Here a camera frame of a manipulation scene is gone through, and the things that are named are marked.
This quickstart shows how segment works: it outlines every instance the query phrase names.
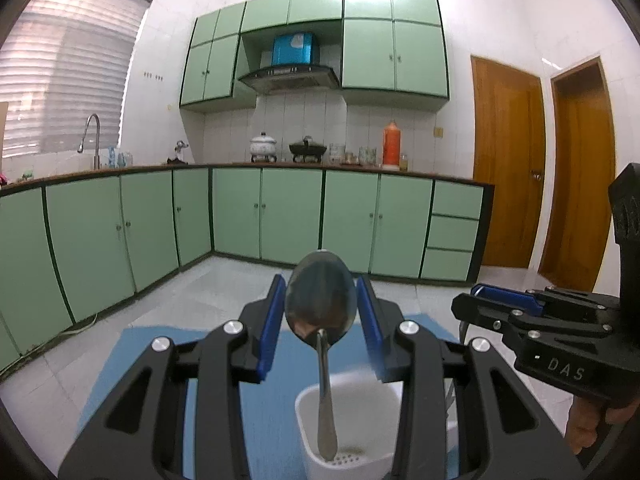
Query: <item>black pot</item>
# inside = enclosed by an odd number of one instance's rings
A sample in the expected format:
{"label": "black pot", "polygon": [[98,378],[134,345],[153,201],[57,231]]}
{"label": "black pot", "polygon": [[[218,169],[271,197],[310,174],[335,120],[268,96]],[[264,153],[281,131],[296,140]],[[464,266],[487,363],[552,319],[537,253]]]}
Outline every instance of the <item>black pot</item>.
{"label": "black pot", "polygon": [[294,162],[306,162],[307,157],[315,159],[316,162],[322,162],[326,146],[314,142],[311,136],[305,136],[298,142],[292,142],[289,149],[293,154]]}

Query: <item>metal spoon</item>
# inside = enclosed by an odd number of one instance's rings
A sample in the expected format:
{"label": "metal spoon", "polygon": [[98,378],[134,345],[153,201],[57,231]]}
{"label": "metal spoon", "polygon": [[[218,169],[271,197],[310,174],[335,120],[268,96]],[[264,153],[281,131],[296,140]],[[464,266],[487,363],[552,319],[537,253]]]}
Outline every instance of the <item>metal spoon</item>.
{"label": "metal spoon", "polygon": [[285,296],[284,312],[289,327],[318,352],[318,451],[327,461],[333,460],[338,452],[327,352],[353,324],[356,301],[349,269],[329,251],[315,251],[300,261]]}

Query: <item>hand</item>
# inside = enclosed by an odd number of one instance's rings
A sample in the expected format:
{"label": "hand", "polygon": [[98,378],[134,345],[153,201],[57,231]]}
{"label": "hand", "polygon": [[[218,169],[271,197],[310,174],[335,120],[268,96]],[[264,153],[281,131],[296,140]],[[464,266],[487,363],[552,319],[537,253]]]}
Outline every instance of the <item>hand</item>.
{"label": "hand", "polygon": [[[607,424],[626,422],[634,416],[639,405],[640,397],[624,408],[616,410],[609,408],[605,414],[605,422]],[[564,434],[564,439],[569,443],[574,454],[580,453],[582,448],[593,446],[596,442],[598,437],[596,428],[600,422],[601,411],[602,403],[574,397]]]}

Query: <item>countertop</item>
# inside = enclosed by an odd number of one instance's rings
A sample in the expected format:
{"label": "countertop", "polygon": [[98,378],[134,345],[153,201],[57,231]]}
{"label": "countertop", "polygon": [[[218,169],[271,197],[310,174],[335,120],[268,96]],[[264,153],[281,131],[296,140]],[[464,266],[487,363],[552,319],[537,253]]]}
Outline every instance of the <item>countertop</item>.
{"label": "countertop", "polygon": [[0,189],[0,196],[13,194],[19,191],[33,189],[35,187],[50,186],[52,184],[62,184],[75,180],[86,180],[88,178],[99,178],[104,176],[117,176],[129,173],[149,173],[152,171],[166,170],[182,170],[189,168],[287,168],[287,169],[304,169],[304,170],[332,170],[332,171],[358,171],[361,173],[382,173],[401,176],[412,176],[417,178],[434,178],[437,180],[447,180],[450,182],[459,182],[460,184],[473,184],[475,186],[491,186],[486,182],[479,182],[469,178],[459,178],[456,176],[442,175],[437,173],[421,173],[418,171],[394,171],[383,170],[376,166],[358,166],[351,164],[312,164],[300,162],[229,162],[225,164],[158,164],[156,166],[131,166],[130,168],[115,168],[104,170],[88,170],[79,171],[77,173],[65,173],[60,175],[52,175],[43,178],[34,178],[8,184]]}

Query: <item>window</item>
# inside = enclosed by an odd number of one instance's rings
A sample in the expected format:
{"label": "window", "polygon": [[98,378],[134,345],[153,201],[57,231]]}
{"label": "window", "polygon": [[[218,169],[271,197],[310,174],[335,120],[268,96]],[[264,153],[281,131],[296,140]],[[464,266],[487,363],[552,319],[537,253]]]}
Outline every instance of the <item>window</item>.
{"label": "window", "polygon": [[117,145],[131,54],[149,3],[30,1],[0,49],[0,102],[9,103],[3,157],[76,150],[93,113],[100,145]]}

